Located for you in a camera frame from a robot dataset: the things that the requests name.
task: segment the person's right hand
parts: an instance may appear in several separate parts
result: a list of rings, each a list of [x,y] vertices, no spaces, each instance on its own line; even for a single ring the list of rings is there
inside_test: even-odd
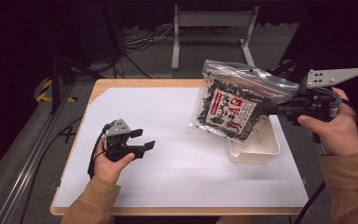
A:
[[[135,154],[130,153],[117,162],[110,161],[103,153],[103,139],[98,144],[95,155],[94,175],[101,179],[116,184],[121,171],[133,161]]]
[[[333,88],[342,99],[348,100],[343,90]],[[322,144],[331,155],[349,155],[358,152],[358,132],[356,113],[345,104],[340,104],[337,116],[323,122],[308,116],[300,116],[297,121],[301,126],[319,134]]]

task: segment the gray bracket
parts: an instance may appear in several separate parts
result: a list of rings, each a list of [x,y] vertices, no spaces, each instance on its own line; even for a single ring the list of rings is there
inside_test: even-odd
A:
[[[106,131],[105,137],[131,133],[131,128],[123,119],[118,119],[113,126]]]
[[[353,77],[358,77],[358,68],[310,70],[307,78],[307,89],[334,86]]]

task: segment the plastic bag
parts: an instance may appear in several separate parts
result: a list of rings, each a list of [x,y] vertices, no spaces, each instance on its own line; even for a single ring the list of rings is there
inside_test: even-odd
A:
[[[207,60],[190,127],[245,141],[263,116],[263,106],[296,94],[298,84],[243,63]]]

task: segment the red label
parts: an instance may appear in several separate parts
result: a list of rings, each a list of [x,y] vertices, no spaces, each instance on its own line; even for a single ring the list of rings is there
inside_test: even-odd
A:
[[[216,111],[217,111],[217,108],[219,107],[220,105],[220,100],[222,99],[222,93],[220,92],[217,92],[216,93],[216,96],[214,98],[214,102],[213,102],[213,107],[211,109],[211,114],[212,115],[215,115],[216,114]]]

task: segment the sleeve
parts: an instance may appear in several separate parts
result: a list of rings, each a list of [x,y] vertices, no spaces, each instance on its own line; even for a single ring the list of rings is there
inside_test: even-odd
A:
[[[120,186],[94,176],[65,212],[61,223],[108,223]]]
[[[358,153],[321,156],[319,162],[332,198],[333,223],[358,223]]]

